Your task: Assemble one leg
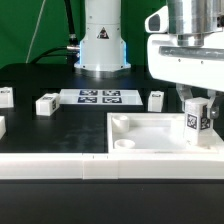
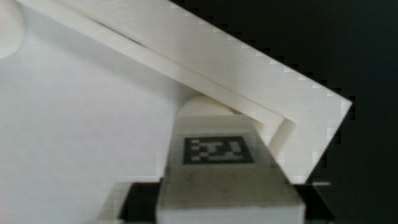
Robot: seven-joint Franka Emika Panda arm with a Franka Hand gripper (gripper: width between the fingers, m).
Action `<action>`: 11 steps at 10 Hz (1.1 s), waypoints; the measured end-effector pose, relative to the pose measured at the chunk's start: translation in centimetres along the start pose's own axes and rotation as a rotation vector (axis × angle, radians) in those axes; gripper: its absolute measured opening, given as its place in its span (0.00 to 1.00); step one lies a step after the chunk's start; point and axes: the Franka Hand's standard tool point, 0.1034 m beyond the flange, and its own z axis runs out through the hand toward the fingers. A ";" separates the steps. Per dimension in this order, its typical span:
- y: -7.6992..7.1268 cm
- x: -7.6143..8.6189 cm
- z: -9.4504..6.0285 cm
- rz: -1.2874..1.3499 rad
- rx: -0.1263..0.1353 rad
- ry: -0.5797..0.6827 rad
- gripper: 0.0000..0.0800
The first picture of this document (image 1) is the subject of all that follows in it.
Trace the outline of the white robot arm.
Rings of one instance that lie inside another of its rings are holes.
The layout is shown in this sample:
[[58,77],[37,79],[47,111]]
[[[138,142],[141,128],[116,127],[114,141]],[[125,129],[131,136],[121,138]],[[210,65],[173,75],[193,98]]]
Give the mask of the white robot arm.
[[[85,13],[86,31],[75,67],[95,77],[128,68],[120,30],[121,0],[85,0]],[[146,18],[145,31],[152,77],[175,83],[183,108],[192,97],[192,86],[206,89],[206,115],[217,118],[224,101],[222,1],[166,0]]]

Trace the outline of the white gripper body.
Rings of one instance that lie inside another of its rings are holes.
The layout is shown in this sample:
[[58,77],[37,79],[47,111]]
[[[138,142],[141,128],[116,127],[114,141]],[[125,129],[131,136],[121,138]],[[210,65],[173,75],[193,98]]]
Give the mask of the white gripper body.
[[154,34],[147,55],[155,79],[224,92],[224,32],[206,36],[202,47],[179,47],[176,36]]

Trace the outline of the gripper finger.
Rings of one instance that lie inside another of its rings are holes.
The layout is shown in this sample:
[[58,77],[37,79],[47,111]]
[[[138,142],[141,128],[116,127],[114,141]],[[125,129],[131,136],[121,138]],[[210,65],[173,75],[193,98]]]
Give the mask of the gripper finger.
[[192,99],[192,91],[191,91],[191,86],[185,85],[185,84],[177,84],[176,85],[176,91],[178,93],[178,96],[181,100],[182,103],[182,111],[185,111],[185,102],[188,99]]
[[208,90],[207,95],[209,97],[207,104],[207,117],[211,122],[213,122],[219,116],[220,97],[218,96],[218,92],[214,90]]

